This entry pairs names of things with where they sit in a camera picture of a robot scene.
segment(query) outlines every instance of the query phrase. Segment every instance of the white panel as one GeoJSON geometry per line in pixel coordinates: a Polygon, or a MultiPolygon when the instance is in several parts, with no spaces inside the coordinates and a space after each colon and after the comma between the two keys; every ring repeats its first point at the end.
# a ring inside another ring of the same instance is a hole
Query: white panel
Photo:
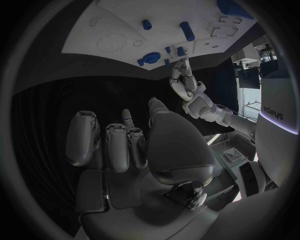
{"type": "Polygon", "coordinates": [[[165,59],[171,63],[179,60],[178,47],[183,47],[190,58],[223,53],[256,23],[244,18],[233,23],[237,21],[232,16],[219,22],[219,16],[226,17],[215,0],[97,0],[79,17],[61,52],[99,56],[135,66],[146,54],[158,52],[158,62],[141,66],[152,70],[163,66],[165,59]],[[143,20],[151,22],[151,30],[144,30],[143,20]],[[182,22],[189,22],[195,41],[186,40],[182,22]],[[221,26],[218,37],[211,37],[209,24],[221,26]],[[233,36],[232,29],[238,29],[233,36]],[[165,47],[171,47],[171,54],[166,53],[165,47]]]}

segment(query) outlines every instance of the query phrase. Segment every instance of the blue object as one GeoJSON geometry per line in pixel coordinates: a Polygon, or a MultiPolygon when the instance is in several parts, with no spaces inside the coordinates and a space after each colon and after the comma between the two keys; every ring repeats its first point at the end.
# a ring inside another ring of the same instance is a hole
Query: blue object
{"type": "Polygon", "coordinates": [[[195,35],[187,21],[180,23],[180,27],[185,35],[186,40],[188,40],[189,42],[195,40],[195,35]]]}
{"type": "Polygon", "coordinates": [[[171,52],[171,49],[170,49],[170,47],[169,47],[169,46],[167,46],[167,47],[165,48],[165,50],[166,50],[166,53],[167,53],[167,54],[170,54],[170,52],[171,52]]]}
{"type": "Polygon", "coordinates": [[[151,52],[145,55],[142,60],[147,64],[155,64],[161,58],[161,54],[159,52],[151,52]]]}
{"type": "Polygon", "coordinates": [[[232,0],[217,0],[218,8],[223,14],[253,20],[254,18],[232,0]]]}
{"type": "Polygon", "coordinates": [[[152,25],[148,20],[142,21],[142,26],[145,30],[150,30],[152,28],[152,25]]]}
{"type": "Polygon", "coordinates": [[[144,60],[143,60],[143,59],[137,60],[137,63],[138,63],[140,66],[144,66],[144,60]]]}
{"type": "Polygon", "coordinates": [[[182,46],[180,46],[179,48],[177,48],[177,55],[178,57],[183,57],[186,55],[186,52],[184,50],[184,48],[182,46]]]}
{"type": "Polygon", "coordinates": [[[164,60],[164,64],[169,66],[170,65],[170,60],[169,59],[164,60]]]}

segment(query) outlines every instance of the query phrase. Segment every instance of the robotic arm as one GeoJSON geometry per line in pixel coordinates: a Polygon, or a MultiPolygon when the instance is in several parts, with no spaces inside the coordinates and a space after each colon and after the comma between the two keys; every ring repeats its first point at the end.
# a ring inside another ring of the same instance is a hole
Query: robotic arm
{"type": "Polygon", "coordinates": [[[231,110],[220,108],[204,93],[205,85],[196,81],[192,74],[189,58],[175,63],[169,80],[172,89],[183,99],[182,108],[194,119],[216,122],[224,127],[232,127],[250,137],[255,144],[256,123],[234,115],[231,110]]]}

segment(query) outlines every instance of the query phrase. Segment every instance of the purple light strip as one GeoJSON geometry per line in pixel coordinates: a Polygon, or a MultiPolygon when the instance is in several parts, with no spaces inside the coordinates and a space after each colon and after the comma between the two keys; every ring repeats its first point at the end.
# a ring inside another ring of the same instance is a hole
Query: purple light strip
{"type": "Polygon", "coordinates": [[[278,124],[277,122],[274,122],[273,120],[271,120],[270,118],[268,118],[266,115],[264,115],[261,111],[259,111],[259,114],[264,118],[264,119],[267,119],[269,122],[271,122],[272,124],[275,124],[276,126],[280,127],[281,129],[284,129],[288,132],[290,132],[291,134],[295,134],[295,135],[298,135],[299,133],[297,131],[293,131],[293,130],[290,130],[280,124],[278,124]]]}

